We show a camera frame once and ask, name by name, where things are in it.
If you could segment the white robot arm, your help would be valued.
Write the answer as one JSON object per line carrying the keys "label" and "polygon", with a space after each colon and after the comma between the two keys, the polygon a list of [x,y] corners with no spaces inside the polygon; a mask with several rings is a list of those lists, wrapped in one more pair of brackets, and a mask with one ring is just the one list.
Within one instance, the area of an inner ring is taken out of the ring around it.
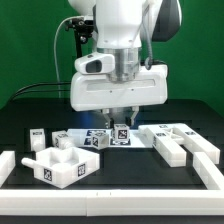
{"label": "white robot arm", "polygon": [[100,110],[109,126],[112,109],[167,99],[168,66],[152,54],[140,60],[141,47],[167,41],[179,30],[179,0],[68,0],[80,14],[73,24],[80,40],[94,40],[90,54],[75,60],[70,102],[76,111]]}

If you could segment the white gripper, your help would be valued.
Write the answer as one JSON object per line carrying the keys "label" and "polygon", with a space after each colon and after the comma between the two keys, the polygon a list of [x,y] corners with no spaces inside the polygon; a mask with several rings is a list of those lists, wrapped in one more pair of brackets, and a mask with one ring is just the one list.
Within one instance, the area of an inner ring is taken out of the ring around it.
{"label": "white gripper", "polygon": [[111,108],[132,107],[130,126],[135,123],[139,106],[163,104],[167,99],[167,73],[165,64],[142,67],[129,82],[111,82],[106,74],[82,75],[72,78],[70,102],[76,111],[102,110],[105,126],[114,127],[109,116]]}

